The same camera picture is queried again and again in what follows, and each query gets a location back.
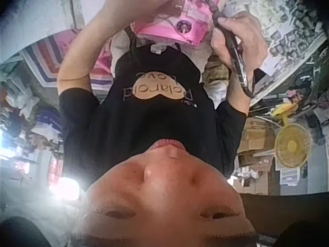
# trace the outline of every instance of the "lips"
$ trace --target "lips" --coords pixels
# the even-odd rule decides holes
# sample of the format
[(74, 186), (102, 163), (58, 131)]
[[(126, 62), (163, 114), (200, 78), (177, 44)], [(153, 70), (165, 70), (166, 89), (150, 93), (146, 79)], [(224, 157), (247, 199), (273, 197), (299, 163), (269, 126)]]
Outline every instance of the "lips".
[(174, 146), (175, 148), (186, 151), (186, 148), (184, 147), (184, 145), (181, 142), (179, 142), (177, 140), (172, 140), (172, 139), (158, 140), (152, 146), (150, 146), (148, 151), (156, 149), (156, 148), (162, 148), (162, 147), (165, 147), (165, 146)]

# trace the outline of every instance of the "yellow fan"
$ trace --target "yellow fan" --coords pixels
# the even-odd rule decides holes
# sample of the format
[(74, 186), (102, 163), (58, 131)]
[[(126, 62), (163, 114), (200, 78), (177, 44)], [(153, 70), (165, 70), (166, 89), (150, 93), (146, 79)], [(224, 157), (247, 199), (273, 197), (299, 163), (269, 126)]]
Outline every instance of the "yellow fan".
[(276, 158), (287, 168), (297, 168), (305, 164), (310, 151), (312, 139), (302, 126), (288, 124), (287, 115), (282, 114), (285, 124), (277, 135), (275, 142)]

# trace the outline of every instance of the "person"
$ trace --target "person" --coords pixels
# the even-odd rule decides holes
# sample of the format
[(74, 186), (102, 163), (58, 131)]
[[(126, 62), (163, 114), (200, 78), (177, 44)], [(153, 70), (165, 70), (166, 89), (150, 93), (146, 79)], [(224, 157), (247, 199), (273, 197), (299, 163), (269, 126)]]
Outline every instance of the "person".
[[(250, 98), (219, 29), (211, 45), (232, 74), (217, 109), (199, 83), (204, 68), (177, 46), (160, 55), (151, 44), (128, 49), (113, 58), (115, 80), (105, 101), (93, 95), (89, 73), (105, 42), (131, 36), (122, 30), (166, 2), (107, 0), (61, 65), (64, 174), (88, 189), (71, 246), (254, 244), (242, 200), (227, 183)], [(259, 21), (247, 12), (218, 21), (241, 40), (251, 83), (267, 56)]]

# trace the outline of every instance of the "hand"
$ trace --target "hand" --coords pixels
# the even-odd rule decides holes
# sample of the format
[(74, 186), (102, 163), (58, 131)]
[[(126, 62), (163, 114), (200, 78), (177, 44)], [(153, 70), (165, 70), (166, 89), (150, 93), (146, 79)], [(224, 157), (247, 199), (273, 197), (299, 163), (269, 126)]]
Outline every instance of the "hand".
[[(238, 49), (242, 52), (246, 64), (248, 77), (253, 76), (253, 71), (259, 68), (267, 57), (267, 43), (262, 35), (261, 24), (256, 17), (243, 11), (233, 18), (219, 18), (219, 24), (233, 32), (240, 40)], [(230, 69), (233, 68), (231, 56), (226, 47), (223, 33), (215, 28), (211, 45), (220, 60)]]
[(171, 0), (106, 0), (102, 11), (114, 22), (124, 19), (128, 25), (169, 1)]

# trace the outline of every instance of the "black t-shirt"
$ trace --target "black t-shirt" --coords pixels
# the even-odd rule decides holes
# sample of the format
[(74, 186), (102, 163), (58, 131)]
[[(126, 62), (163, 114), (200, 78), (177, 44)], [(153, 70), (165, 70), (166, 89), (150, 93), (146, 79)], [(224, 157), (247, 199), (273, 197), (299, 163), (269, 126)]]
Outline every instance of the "black t-shirt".
[(101, 104), (82, 89), (61, 94), (64, 175), (87, 188), (113, 166), (169, 138), (230, 177), (246, 115), (226, 101), (215, 110), (187, 56), (171, 47), (161, 55), (140, 47), (119, 59), (116, 75)]

